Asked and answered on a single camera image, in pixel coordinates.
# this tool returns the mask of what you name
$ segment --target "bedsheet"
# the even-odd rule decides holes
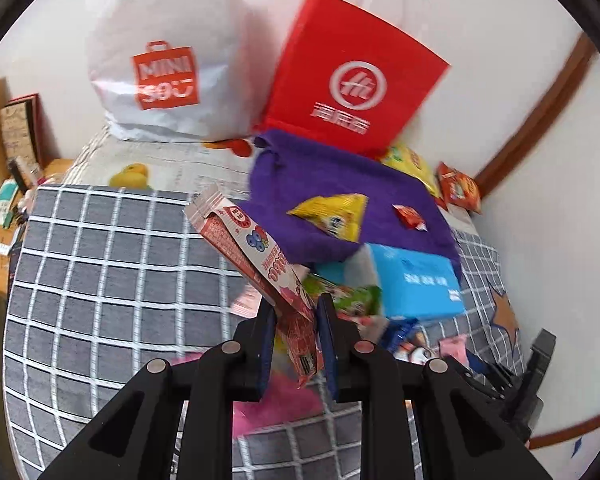
[[[140,163],[148,168],[148,185],[152,189],[190,193],[216,183],[227,196],[247,199],[249,173],[260,150],[247,145],[246,140],[237,142],[251,155],[238,156],[231,148],[213,149],[202,142],[119,140],[105,126],[83,147],[63,183],[107,186],[109,179],[125,166]]]
[[[244,278],[190,231],[193,194],[99,186],[39,190],[14,277],[4,338],[4,395],[14,455],[34,480],[147,361],[172,360],[230,338]],[[422,327],[427,343],[468,334],[481,358],[523,371],[518,345],[492,328],[497,252],[454,232],[466,311]],[[233,443],[234,479],[332,480],[360,474],[360,406],[335,404],[322,376],[308,386],[324,412]],[[416,477],[422,477],[409,412]],[[176,471],[180,437],[176,441]]]

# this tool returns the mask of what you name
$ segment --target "orange snack bag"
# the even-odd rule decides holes
[[[394,204],[394,209],[400,221],[409,229],[427,230],[427,225],[424,223],[422,216],[413,207]]]
[[[313,303],[280,247],[215,184],[184,212],[202,237],[224,254],[273,306],[291,362],[303,386],[319,370]]]
[[[470,176],[440,162],[438,180],[445,202],[470,211],[480,212],[480,190]]]

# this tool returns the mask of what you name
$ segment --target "wooden desk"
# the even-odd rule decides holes
[[[72,160],[67,158],[56,158],[45,168],[45,176],[51,176],[54,173],[64,173],[69,169],[72,164]],[[16,196],[15,200],[20,199],[20,193]],[[9,229],[3,229],[0,226],[0,243],[10,244],[13,238],[13,232],[16,229],[16,222],[12,222]],[[7,287],[9,282],[9,257],[0,256],[0,297],[7,297]]]

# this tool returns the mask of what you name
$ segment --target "yellow rubber duck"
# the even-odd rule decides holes
[[[109,179],[110,187],[130,187],[133,189],[147,189],[149,181],[149,168],[144,164],[135,162],[129,164]]]

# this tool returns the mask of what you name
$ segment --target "red and white snack box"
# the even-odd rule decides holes
[[[314,310],[280,247],[213,184],[184,209],[191,225],[274,307],[277,330],[303,386],[318,370]]]

